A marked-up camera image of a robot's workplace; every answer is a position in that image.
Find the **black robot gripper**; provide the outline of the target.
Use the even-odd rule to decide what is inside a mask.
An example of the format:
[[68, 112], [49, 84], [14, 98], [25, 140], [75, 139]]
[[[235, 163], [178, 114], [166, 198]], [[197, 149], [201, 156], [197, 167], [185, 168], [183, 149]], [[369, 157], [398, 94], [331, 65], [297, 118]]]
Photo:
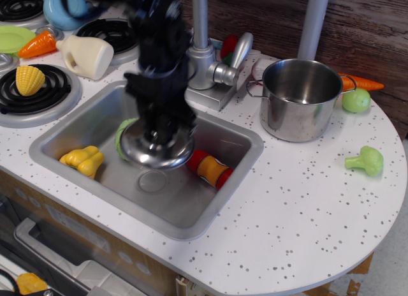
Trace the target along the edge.
[[187, 61], [165, 73], [125, 73], [126, 91], [136, 98], [138, 113], [149, 142], [175, 145], [192, 140], [196, 115], [185, 100], [189, 81]]

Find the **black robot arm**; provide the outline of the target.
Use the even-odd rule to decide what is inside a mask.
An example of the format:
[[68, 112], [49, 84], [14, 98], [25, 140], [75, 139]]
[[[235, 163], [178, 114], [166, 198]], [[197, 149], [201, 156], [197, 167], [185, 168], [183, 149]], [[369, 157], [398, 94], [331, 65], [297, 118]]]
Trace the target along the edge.
[[191, 130], [195, 114], [184, 93], [189, 81], [190, 37], [179, 0], [94, 0], [122, 4], [140, 45], [140, 73], [125, 73], [126, 91], [136, 98], [147, 140], [164, 145], [180, 126]]

